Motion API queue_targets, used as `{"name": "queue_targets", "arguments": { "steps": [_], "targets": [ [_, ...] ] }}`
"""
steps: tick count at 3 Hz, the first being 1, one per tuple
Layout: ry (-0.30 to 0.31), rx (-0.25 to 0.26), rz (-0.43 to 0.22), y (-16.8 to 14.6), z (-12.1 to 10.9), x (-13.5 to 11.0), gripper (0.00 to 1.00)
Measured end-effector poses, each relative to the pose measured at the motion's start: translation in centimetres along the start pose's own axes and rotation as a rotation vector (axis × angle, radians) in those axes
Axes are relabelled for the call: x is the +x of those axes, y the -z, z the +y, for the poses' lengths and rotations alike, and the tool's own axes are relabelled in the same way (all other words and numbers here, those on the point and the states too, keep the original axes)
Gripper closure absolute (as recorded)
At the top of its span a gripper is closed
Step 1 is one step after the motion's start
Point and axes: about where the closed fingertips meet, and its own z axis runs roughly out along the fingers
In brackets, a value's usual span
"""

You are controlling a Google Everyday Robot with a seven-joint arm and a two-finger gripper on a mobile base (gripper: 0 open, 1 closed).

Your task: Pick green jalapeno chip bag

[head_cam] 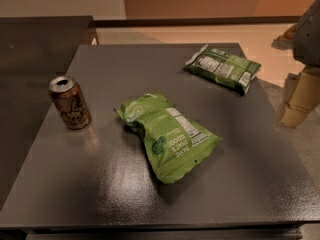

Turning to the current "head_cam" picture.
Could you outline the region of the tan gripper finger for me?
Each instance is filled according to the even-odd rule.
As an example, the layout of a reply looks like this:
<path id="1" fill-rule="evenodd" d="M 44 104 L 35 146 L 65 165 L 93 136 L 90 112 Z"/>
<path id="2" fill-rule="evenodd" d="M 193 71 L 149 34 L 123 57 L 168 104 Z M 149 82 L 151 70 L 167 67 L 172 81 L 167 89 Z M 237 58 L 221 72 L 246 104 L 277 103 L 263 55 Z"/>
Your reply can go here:
<path id="1" fill-rule="evenodd" d="M 290 128 L 301 125 L 320 104 L 320 77 L 308 72 L 288 74 L 285 81 L 278 122 Z"/>
<path id="2" fill-rule="evenodd" d="M 274 39 L 273 46 L 276 48 L 292 48 L 296 27 L 296 24 L 292 25 L 283 34 Z"/>

